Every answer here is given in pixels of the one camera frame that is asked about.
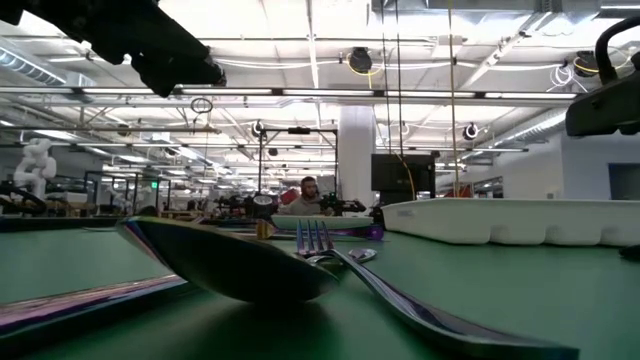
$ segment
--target white plastic tray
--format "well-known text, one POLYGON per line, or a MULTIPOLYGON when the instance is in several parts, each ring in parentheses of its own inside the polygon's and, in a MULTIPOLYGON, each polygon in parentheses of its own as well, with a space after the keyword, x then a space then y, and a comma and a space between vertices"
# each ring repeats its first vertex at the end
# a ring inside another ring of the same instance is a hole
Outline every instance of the white plastic tray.
POLYGON ((432 199, 382 211, 387 230, 452 244, 640 244, 640 201, 432 199))
POLYGON ((307 221, 313 224, 315 221, 324 221, 329 230, 350 229, 371 225, 373 218, 370 217, 338 217, 338 216, 296 216, 296 215, 272 215, 271 219, 277 228, 283 230, 295 230, 298 227, 298 220, 306 226, 307 221))

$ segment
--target metal cutlery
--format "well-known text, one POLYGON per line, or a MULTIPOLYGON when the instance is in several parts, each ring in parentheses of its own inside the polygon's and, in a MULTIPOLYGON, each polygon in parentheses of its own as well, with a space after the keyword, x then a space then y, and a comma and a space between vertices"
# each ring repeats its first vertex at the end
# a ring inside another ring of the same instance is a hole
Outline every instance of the metal cutlery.
POLYGON ((324 223, 312 229, 306 227, 308 247, 305 247, 305 229, 298 223, 298 252, 314 256, 330 256, 340 260, 405 324, 411 326, 425 340, 451 351, 489 359, 520 360, 574 360, 579 350, 548 341, 522 337, 499 330, 490 329, 467 321, 431 305, 420 302, 388 282, 382 280, 371 270, 343 255, 333 247, 324 223))

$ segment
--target person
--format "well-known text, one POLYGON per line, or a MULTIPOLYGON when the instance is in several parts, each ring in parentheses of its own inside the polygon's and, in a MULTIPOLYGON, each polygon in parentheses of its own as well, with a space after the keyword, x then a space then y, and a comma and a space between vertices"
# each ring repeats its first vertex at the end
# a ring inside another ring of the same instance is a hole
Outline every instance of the person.
POLYGON ((300 181, 300 196, 278 212, 282 215, 331 215, 331 208, 322 211, 320 200, 316 179, 307 176, 300 181))

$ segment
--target cable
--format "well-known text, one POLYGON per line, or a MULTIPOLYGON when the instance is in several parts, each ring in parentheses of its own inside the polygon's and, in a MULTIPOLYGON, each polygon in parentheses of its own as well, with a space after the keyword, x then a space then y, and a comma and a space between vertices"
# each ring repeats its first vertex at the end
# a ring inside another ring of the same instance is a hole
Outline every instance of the cable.
MULTIPOLYGON (((398 6, 398 4, 396 4, 396 52, 398 53, 398 132, 400 133, 400 160, 402 160, 402 163, 404 164, 405 168, 407 168, 407 171, 409 171, 409 168, 407 167, 407 164, 404 162, 404 150, 403 150, 403 146, 402 146, 402 73, 400 72, 400 17, 398 16, 398 8, 400 6, 398 6)), ((411 181, 411 190, 415 190, 413 188, 413 180, 411 179, 411 172, 409 171, 409 180, 411 181)))
MULTIPOLYGON (((621 55, 626 57, 625 61, 622 64, 616 66, 614 69, 618 70, 618 69, 621 69, 623 67, 626 67, 627 64, 629 63, 629 61, 631 61, 631 55, 624 53, 622 50, 620 50, 618 48, 613 48, 613 49, 615 50, 615 52, 617 52, 617 53, 619 53, 619 54, 621 54, 621 55)), ((587 68, 587 67, 584 67, 584 66, 578 64, 578 59, 580 59, 580 58, 576 57, 575 59, 573 59, 573 66, 577 67, 578 69, 580 69, 582 71, 594 73, 594 74, 598 74, 600 72, 598 69, 590 69, 590 68, 587 68)))
MULTIPOLYGON (((378 137, 382 140, 382 146, 387 147, 387 145, 384 142, 384 138, 382 138, 382 131, 380 131, 380 124, 378 124, 377 122, 376 122, 376 129, 378 130, 378 137)), ((398 153, 391 150, 390 145, 388 146, 388 148, 389 148, 389 154, 393 154, 397 156, 398 160, 400 160, 400 162, 402 163, 402 166, 404 166, 404 168, 407 169, 407 174, 409 176, 409 184, 411 184, 411 194, 412 194, 411 199, 416 200, 416 188, 413 184, 413 175, 411 175, 411 169, 409 169, 409 166, 407 165, 407 163, 404 161, 403 158, 400 157, 400 155, 398 155, 398 153)))
MULTIPOLYGON (((380 7, 382 9, 384 9, 384 0, 380 0, 380 7)), ((384 11, 380 12, 381 14, 381 18, 380 18, 380 22, 382 23, 382 64, 384 66, 384 68, 386 69, 387 67, 387 44, 386 44, 386 34, 385 34, 385 29, 384 29, 384 11)), ((384 88, 385 93, 386 93, 386 100, 387 100, 387 133, 389 135, 389 154, 391 154, 391 105, 389 104, 389 77, 387 76, 387 72, 384 72, 384 88)))
MULTIPOLYGON (((449 6, 447 9, 448 12, 448 17, 449 17, 449 62, 450 62, 450 67, 449 67, 449 73, 450 73, 450 81, 451 81, 451 128, 455 129, 456 128, 456 106, 455 106, 455 99, 456 99, 456 94, 455 94, 455 79, 453 76, 453 0, 449 0, 449 6)), ((458 191, 460 190, 460 175, 458 172, 458 149, 456 147, 457 145, 457 141, 456 141, 456 132, 452 131, 451 132, 451 136, 452 136, 452 141, 453 141, 453 161, 455 164, 455 182, 453 183, 453 191, 454 191, 454 198, 457 198, 459 193, 458 191)))

